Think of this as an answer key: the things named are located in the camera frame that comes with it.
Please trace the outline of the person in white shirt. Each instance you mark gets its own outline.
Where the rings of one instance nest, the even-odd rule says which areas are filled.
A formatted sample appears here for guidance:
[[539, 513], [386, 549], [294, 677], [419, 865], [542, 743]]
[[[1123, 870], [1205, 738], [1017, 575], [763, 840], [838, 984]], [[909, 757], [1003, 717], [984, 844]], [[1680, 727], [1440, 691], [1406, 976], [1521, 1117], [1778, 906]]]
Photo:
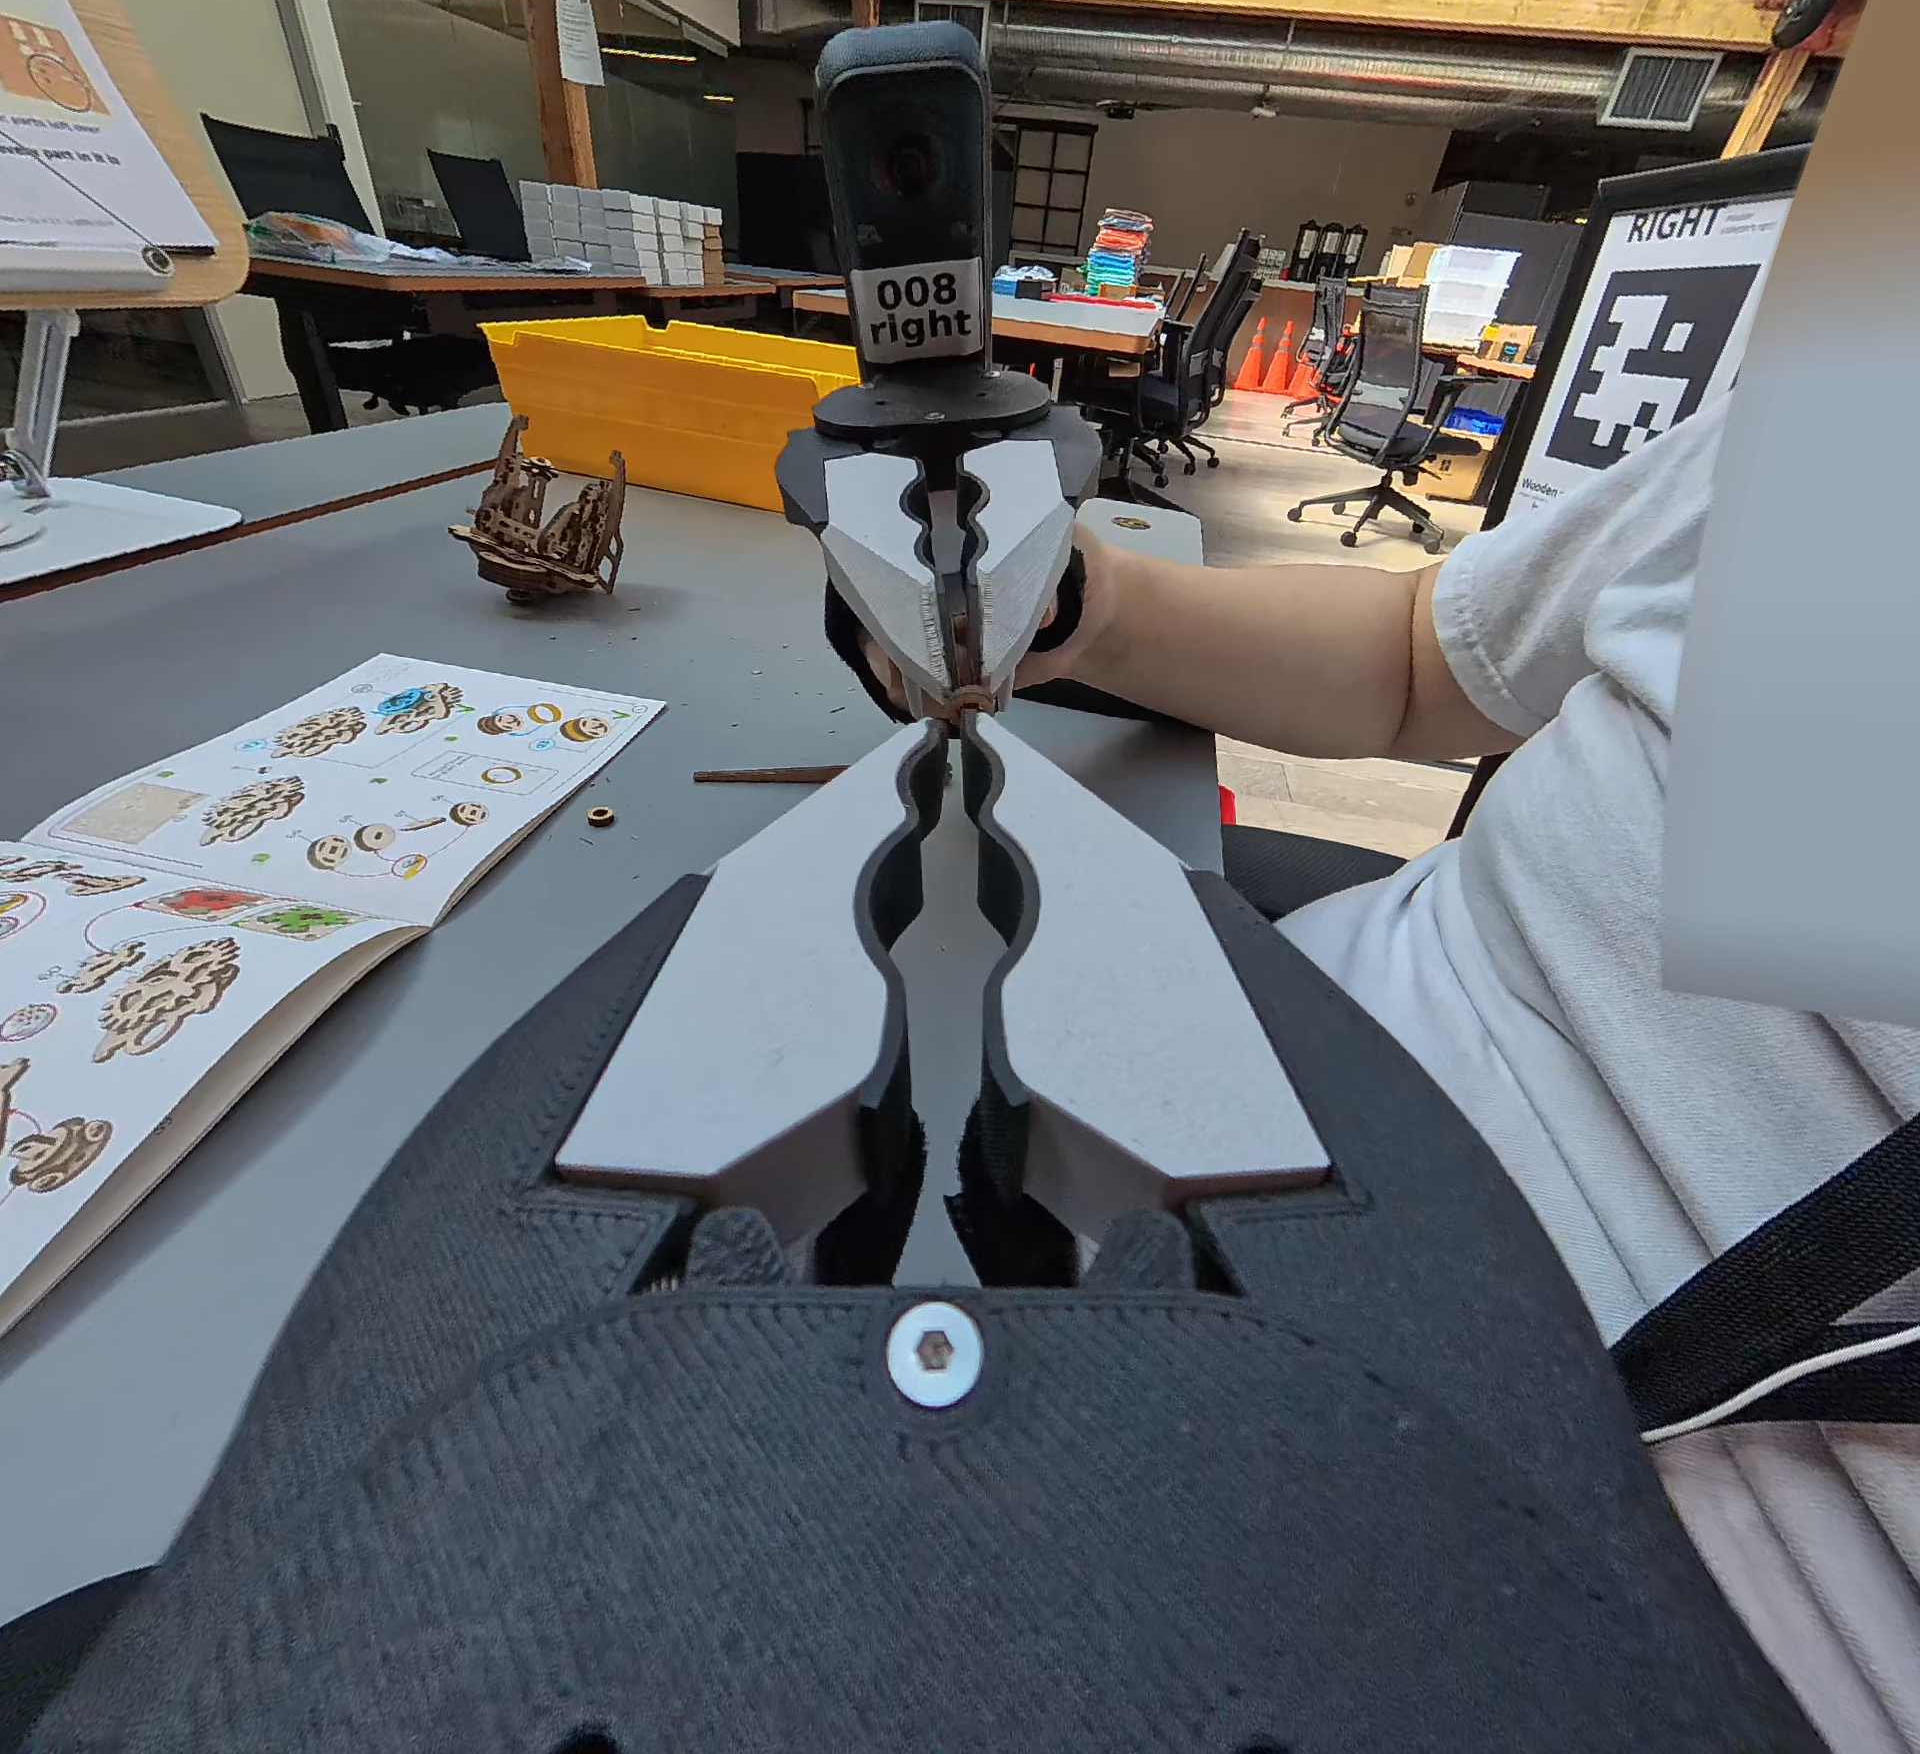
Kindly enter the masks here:
[[[1428, 1068], [1606, 1341], [1916, 1114], [1916, 1033], [1661, 980], [1667, 755], [1730, 398], [1437, 568], [1451, 679], [1525, 738], [1460, 839], [1284, 935]], [[1651, 1451], [1834, 1751], [1917, 1747], [1914, 1427]]]

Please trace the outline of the metal air duct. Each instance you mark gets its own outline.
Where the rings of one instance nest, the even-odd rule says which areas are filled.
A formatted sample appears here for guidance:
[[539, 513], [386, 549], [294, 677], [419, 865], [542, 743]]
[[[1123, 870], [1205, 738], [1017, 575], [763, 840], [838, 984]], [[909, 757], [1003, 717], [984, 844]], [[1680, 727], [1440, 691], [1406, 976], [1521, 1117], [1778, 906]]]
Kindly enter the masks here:
[[1592, 124], [1620, 83], [1615, 43], [1240, 26], [1175, 14], [999, 8], [987, 26], [996, 89], [1090, 107], [1274, 109], [1449, 125]]

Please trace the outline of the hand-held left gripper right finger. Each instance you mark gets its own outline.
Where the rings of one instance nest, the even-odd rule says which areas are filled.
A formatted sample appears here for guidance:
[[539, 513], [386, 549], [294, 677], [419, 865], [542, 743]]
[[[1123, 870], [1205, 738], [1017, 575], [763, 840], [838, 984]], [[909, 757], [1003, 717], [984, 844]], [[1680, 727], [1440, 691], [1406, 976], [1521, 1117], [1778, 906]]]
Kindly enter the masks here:
[[993, 716], [965, 719], [976, 901], [1004, 939], [959, 1145], [984, 1286], [1070, 1286], [1141, 1210], [1322, 1183], [1330, 1158], [1219, 935], [1261, 917]]

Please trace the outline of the stack of white boxes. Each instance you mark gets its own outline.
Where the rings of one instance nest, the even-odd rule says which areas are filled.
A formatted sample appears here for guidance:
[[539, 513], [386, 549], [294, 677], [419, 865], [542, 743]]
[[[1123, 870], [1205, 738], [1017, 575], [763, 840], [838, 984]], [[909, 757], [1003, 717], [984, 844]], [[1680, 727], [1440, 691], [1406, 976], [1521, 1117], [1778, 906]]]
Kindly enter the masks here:
[[610, 271], [653, 287], [723, 282], [721, 211], [716, 206], [519, 181], [533, 262]]

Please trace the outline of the clear plastic storage bins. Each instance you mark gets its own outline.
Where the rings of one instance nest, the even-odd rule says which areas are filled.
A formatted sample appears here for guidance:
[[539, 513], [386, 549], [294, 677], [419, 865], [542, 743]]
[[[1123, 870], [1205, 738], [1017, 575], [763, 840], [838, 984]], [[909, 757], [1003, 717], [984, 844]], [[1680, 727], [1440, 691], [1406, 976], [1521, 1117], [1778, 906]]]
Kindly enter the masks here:
[[1436, 249], [1424, 278], [1424, 340], [1477, 347], [1483, 330], [1499, 322], [1501, 300], [1521, 261], [1521, 251]]

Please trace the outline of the illustrated instruction booklet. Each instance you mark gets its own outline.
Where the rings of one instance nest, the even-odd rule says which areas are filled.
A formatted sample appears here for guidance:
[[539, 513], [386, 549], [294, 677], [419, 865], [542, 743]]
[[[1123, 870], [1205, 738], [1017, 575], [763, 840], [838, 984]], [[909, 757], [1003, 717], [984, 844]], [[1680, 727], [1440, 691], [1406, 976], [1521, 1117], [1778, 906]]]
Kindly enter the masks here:
[[1, 1330], [659, 712], [381, 654], [1, 854]]

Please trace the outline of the yellow plastic bin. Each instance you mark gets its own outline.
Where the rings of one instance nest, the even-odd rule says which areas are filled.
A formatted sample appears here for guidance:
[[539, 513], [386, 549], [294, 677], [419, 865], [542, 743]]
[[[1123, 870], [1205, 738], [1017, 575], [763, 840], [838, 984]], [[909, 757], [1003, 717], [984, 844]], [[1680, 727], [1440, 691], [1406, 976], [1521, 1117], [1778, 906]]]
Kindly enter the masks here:
[[578, 475], [619, 453], [638, 488], [780, 515], [777, 458], [812, 408], [856, 384], [854, 351], [639, 316], [483, 322], [522, 449]]

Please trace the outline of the person's right hand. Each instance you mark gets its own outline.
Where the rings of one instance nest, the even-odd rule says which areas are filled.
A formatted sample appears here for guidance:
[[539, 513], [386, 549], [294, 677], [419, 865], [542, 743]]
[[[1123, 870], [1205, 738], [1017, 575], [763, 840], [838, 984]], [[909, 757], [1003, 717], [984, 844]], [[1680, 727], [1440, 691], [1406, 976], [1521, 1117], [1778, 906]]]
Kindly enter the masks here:
[[1018, 666], [1015, 693], [1080, 712], [1146, 717], [1147, 710], [1116, 686], [1137, 620], [1139, 580], [1152, 578], [1153, 566], [1147, 557], [1077, 525], [1051, 618]]

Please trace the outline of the black framed marker sign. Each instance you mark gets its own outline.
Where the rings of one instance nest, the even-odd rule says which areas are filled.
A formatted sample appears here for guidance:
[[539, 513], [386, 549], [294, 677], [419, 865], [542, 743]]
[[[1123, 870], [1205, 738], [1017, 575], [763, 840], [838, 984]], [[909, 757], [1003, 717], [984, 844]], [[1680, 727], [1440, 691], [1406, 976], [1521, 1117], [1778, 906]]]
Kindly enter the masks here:
[[1601, 181], [1495, 449], [1485, 527], [1547, 507], [1734, 385], [1809, 154]]

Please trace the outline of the white stand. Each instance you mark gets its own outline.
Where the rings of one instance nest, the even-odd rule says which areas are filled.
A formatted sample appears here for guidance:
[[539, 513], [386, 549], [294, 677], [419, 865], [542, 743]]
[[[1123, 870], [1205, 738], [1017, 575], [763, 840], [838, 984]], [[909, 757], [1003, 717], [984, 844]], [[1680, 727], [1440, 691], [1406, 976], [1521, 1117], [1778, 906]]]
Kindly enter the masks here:
[[54, 477], [74, 310], [32, 310], [1, 449], [1, 586], [148, 555], [227, 531], [237, 510], [89, 477]]

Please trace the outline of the person's right forearm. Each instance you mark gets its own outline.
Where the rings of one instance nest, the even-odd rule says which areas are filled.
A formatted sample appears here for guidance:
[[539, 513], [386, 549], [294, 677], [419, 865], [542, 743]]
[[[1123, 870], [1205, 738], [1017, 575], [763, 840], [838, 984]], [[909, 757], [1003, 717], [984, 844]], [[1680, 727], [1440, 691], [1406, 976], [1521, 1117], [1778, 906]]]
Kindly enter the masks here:
[[1084, 681], [1195, 727], [1307, 759], [1479, 759], [1519, 745], [1456, 681], [1441, 566], [1172, 566], [1112, 559]]

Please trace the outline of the wooden top table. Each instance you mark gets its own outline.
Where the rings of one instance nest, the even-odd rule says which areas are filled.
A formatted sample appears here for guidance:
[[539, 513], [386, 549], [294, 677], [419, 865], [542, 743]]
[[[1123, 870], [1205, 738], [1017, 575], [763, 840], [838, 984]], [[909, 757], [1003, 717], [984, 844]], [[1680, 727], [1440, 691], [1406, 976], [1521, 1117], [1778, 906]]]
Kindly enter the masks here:
[[792, 309], [844, 314], [852, 347], [870, 368], [918, 368], [970, 356], [983, 360], [1001, 343], [1022, 340], [1052, 353], [1089, 348], [1146, 356], [1162, 327], [1156, 307], [1120, 300], [1021, 299], [983, 287], [934, 285], [797, 291]]
[[639, 278], [502, 269], [369, 271], [252, 258], [243, 293], [274, 304], [309, 431], [348, 425], [348, 394], [401, 415], [443, 412], [495, 384], [483, 322], [659, 314]]

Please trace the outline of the wooden model ship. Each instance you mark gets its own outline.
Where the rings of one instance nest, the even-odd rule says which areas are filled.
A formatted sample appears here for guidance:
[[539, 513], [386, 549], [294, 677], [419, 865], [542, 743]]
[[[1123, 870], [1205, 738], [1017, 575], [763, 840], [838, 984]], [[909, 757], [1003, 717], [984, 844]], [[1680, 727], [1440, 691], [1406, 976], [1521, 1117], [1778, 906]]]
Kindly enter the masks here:
[[528, 418], [516, 414], [492, 464], [492, 481], [469, 522], [447, 534], [465, 543], [482, 580], [506, 590], [516, 605], [549, 596], [610, 595], [621, 562], [621, 513], [628, 490], [625, 459], [610, 452], [610, 473], [589, 477], [583, 490], [551, 518], [542, 515], [557, 468], [522, 449]]

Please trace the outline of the black office chair seat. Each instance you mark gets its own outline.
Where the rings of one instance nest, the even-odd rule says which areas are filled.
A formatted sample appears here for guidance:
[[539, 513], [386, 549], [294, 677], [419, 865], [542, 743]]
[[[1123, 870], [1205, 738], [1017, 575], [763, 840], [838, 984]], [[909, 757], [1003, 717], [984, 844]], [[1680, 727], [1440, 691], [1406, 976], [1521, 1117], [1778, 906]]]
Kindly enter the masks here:
[[1262, 919], [1282, 917], [1322, 898], [1391, 878], [1406, 858], [1352, 843], [1224, 822], [1221, 828], [1224, 881]]

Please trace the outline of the wooden board with paper sheet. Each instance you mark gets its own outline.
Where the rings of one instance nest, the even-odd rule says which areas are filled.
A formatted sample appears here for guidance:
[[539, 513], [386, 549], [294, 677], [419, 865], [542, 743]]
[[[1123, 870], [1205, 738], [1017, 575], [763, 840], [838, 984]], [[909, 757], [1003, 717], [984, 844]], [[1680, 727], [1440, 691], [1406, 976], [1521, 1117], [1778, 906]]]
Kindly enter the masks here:
[[1, 0], [1, 307], [206, 307], [249, 271], [118, 0]]

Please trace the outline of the black mesh office chair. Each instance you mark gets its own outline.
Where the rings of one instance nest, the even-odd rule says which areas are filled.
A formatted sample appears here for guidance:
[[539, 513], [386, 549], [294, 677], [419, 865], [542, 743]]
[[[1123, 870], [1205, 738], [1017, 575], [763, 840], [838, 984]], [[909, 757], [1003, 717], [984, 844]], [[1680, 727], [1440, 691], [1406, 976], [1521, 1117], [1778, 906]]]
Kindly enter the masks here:
[[1420, 380], [1424, 372], [1428, 288], [1407, 285], [1374, 285], [1364, 295], [1352, 376], [1333, 410], [1320, 440], [1343, 455], [1377, 471], [1377, 481], [1364, 492], [1322, 495], [1294, 505], [1286, 518], [1301, 521], [1307, 509], [1328, 507], [1335, 517], [1347, 502], [1361, 500], [1357, 525], [1342, 534], [1346, 546], [1355, 546], [1359, 531], [1393, 510], [1407, 518], [1410, 539], [1437, 555], [1444, 532], [1425, 507], [1400, 492], [1404, 481], [1418, 475], [1420, 465], [1433, 449], [1459, 395], [1490, 381], [1487, 376], [1441, 376], [1436, 381], [1432, 405], [1421, 418], [1418, 412]]
[[1120, 449], [1125, 479], [1139, 459], [1163, 492], [1167, 449], [1179, 453], [1190, 473], [1195, 470], [1187, 437], [1226, 390], [1230, 345], [1261, 293], [1258, 258], [1261, 236], [1240, 230], [1211, 272], [1211, 295], [1198, 316], [1166, 322], [1156, 366], [1139, 376], [1130, 440]]

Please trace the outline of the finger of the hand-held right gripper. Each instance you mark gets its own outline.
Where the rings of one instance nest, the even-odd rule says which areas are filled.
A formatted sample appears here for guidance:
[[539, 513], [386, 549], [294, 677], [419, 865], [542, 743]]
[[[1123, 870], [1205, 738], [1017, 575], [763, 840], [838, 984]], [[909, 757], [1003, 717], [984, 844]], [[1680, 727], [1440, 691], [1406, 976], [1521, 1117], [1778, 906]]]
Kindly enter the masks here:
[[889, 452], [825, 461], [823, 553], [844, 609], [850, 662], [881, 696], [958, 696], [967, 686], [958, 546], [940, 564], [922, 464]]
[[1048, 441], [973, 445], [959, 471], [971, 495], [962, 566], [970, 686], [987, 705], [1004, 705], [1069, 566], [1072, 507]]

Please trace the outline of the grey desk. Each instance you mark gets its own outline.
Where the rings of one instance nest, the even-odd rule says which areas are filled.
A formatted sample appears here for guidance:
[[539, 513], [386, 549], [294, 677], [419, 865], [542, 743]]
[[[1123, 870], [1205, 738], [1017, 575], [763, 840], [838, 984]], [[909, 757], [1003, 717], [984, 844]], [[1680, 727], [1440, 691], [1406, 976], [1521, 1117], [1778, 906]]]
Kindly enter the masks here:
[[502, 428], [471, 408], [144, 452], [127, 487], [232, 507], [248, 531], [3, 605], [3, 839], [376, 651], [666, 704], [3, 1338], [3, 1621], [168, 1550], [307, 1278], [419, 1117], [656, 894], [801, 796], [691, 775], [852, 761], [885, 732], [825, 641], [818, 549], [777, 515], [632, 495], [614, 595], [512, 613], [445, 532]]

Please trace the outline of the white vent grille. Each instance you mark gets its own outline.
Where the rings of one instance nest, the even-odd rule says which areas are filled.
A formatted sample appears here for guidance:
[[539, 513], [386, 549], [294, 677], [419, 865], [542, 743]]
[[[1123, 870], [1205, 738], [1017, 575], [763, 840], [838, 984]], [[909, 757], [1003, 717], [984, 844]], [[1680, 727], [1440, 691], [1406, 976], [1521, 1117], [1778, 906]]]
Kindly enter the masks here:
[[1637, 132], [1692, 132], [1721, 62], [1721, 52], [1630, 47], [1596, 121]]

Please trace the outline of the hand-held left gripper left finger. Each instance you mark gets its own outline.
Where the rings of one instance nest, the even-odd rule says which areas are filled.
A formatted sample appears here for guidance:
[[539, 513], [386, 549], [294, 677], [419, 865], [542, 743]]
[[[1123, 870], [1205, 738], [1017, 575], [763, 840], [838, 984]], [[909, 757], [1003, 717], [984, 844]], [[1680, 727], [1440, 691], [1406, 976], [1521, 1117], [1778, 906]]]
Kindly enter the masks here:
[[891, 950], [945, 777], [945, 727], [901, 727], [716, 864], [557, 1173], [756, 1210], [817, 1281], [894, 1281], [926, 1138]]

